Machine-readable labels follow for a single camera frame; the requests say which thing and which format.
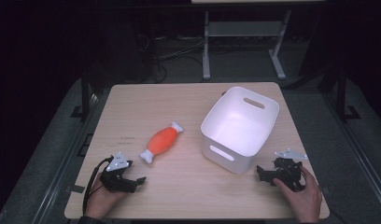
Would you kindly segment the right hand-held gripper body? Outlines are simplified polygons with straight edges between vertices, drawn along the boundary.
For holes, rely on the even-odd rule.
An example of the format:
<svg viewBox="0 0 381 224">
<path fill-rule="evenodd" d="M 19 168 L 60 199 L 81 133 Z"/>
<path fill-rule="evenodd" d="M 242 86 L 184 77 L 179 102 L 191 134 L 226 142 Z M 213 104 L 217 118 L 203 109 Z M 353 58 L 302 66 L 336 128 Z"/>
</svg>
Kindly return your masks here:
<svg viewBox="0 0 381 224">
<path fill-rule="evenodd" d="M 277 179 L 280 179 L 292 191 L 302 191 L 304 185 L 301 178 L 302 160 L 307 160 L 306 154 L 302 154 L 287 148 L 285 151 L 276 152 L 277 158 L 274 160 L 275 170 L 278 172 Z"/>
</svg>

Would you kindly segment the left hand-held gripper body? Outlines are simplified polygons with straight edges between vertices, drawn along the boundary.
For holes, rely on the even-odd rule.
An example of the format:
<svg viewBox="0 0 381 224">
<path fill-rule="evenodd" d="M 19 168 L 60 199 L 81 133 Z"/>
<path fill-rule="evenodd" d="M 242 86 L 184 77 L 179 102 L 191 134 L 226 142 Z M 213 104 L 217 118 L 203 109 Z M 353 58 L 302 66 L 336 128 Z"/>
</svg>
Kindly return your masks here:
<svg viewBox="0 0 381 224">
<path fill-rule="evenodd" d="M 109 164 L 102 172 L 100 181 L 109 191 L 134 193 L 138 186 L 136 181 L 122 176 L 128 168 L 127 159 L 121 152 L 118 152 L 109 159 Z"/>
</svg>

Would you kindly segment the orange and white plush toy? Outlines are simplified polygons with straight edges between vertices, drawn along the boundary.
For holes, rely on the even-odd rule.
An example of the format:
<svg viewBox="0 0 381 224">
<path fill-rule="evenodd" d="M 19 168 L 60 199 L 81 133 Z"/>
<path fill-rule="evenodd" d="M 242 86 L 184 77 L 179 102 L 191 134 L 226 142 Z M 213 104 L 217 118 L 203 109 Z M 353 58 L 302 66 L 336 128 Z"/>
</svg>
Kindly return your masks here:
<svg viewBox="0 0 381 224">
<path fill-rule="evenodd" d="M 160 155 L 170 149 L 175 143 L 177 136 L 184 129 L 176 122 L 155 133 L 147 143 L 147 147 L 139 154 L 139 157 L 147 163 L 152 163 L 156 155 Z"/>
</svg>

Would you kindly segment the white plastic basket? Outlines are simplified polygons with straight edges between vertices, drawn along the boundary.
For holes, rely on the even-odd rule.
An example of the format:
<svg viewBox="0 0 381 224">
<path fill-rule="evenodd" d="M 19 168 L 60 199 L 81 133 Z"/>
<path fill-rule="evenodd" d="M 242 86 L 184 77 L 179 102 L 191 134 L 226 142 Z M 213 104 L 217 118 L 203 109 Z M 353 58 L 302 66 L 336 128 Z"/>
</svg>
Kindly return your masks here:
<svg viewBox="0 0 381 224">
<path fill-rule="evenodd" d="M 243 174 L 268 139 L 279 104 L 242 87 L 228 89 L 201 125 L 203 154 L 234 174 Z"/>
</svg>

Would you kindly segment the person's left hand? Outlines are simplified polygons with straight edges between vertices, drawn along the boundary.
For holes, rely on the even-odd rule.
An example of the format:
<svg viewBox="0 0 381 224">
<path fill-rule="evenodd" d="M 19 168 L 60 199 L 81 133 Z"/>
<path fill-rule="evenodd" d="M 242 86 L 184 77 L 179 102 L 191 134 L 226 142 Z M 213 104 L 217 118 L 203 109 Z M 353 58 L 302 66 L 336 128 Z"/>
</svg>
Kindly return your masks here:
<svg viewBox="0 0 381 224">
<path fill-rule="evenodd" d="M 86 217 L 102 219 L 126 196 L 125 192 L 109 191 L 100 181 L 100 176 L 97 175 L 92 185 L 92 192 L 83 213 Z"/>
</svg>

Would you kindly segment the person's right hand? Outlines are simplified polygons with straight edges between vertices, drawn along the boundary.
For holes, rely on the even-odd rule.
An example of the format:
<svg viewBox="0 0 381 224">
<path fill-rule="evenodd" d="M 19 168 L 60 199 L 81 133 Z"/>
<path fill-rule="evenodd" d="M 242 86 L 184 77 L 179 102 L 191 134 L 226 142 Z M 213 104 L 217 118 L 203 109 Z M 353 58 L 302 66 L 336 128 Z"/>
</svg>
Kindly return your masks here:
<svg viewBox="0 0 381 224">
<path fill-rule="evenodd" d="M 277 178 L 274 179 L 274 183 L 284 194 L 294 216 L 300 224 L 318 224 L 322 204 L 322 193 L 316 179 L 309 171 L 303 166 L 300 167 L 300 170 L 305 176 L 304 190 L 295 192 Z"/>
</svg>

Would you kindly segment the white metal table stand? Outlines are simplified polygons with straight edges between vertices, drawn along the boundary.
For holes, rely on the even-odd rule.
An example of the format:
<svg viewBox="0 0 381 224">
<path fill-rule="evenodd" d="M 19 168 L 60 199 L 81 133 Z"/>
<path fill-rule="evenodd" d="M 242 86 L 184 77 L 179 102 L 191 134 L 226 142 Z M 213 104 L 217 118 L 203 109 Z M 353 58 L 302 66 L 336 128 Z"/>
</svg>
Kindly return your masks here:
<svg viewBox="0 0 381 224">
<path fill-rule="evenodd" d="M 211 37 L 275 37 L 275 46 L 269 50 L 277 78 L 287 78 L 278 53 L 287 31 L 291 10 L 287 10 L 281 21 L 211 21 L 209 12 L 205 12 L 204 50 L 202 56 L 203 80 L 211 78 L 209 60 L 209 40 Z"/>
</svg>

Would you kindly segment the grey metal floor rail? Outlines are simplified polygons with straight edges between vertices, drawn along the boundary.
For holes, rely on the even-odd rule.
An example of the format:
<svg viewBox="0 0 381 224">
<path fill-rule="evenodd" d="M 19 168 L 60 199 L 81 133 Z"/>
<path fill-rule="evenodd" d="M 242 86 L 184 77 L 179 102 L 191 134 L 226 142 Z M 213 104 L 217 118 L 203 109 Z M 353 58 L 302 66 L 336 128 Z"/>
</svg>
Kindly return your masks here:
<svg viewBox="0 0 381 224">
<path fill-rule="evenodd" d="M 359 164 L 360 169 L 362 170 L 366 179 L 368 180 L 376 199 L 381 204 L 381 178 L 374 169 L 371 161 L 365 154 L 364 148 L 362 147 L 360 141 L 357 139 L 356 135 L 351 130 L 347 122 L 348 117 L 352 118 L 354 117 L 354 114 L 351 114 L 350 116 L 341 115 L 336 109 L 334 100 L 328 94 L 323 94 L 322 99 L 326 103 L 327 107 L 330 109 L 342 133 L 345 135 L 347 142 L 349 143 L 355 154 L 355 158 L 357 163 Z"/>
<path fill-rule="evenodd" d="M 78 176 L 83 157 L 78 157 L 83 141 L 92 133 L 94 108 L 99 99 L 93 93 L 86 103 L 90 113 L 82 117 L 82 104 L 79 96 L 68 95 L 54 116 L 51 125 L 39 145 L 37 171 L 44 171 L 47 180 L 42 199 L 33 214 L 32 224 L 48 224 L 51 211 L 59 207 L 58 219 L 65 218 L 64 208 L 68 201 L 66 187 L 72 188 Z"/>
</svg>

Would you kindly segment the black metal post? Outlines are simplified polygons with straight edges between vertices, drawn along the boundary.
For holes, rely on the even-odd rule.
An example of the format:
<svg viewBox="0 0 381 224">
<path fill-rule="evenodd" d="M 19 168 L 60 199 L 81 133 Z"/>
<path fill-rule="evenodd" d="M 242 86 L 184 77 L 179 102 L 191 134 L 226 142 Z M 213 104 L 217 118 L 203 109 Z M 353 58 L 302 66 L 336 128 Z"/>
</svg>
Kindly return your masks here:
<svg viewBox="0 0 381 224">
<path fill-rule="evenodd" d="M 337 74 L 336 113 L 343 122 L 349 119 L 360 119 L 356 108 L 346 105 L 346 73 L 343 67 L 339 68 Z"/>
<path fill-rule="evenodd" d="M 90 113 L 90 87 L 88 74 L 84 72 L 80 79 L 81 85 L 81 105 L 74 107 L 71 118 L 79 118 L 81 122 L 85 121 Z"/>
</svg>

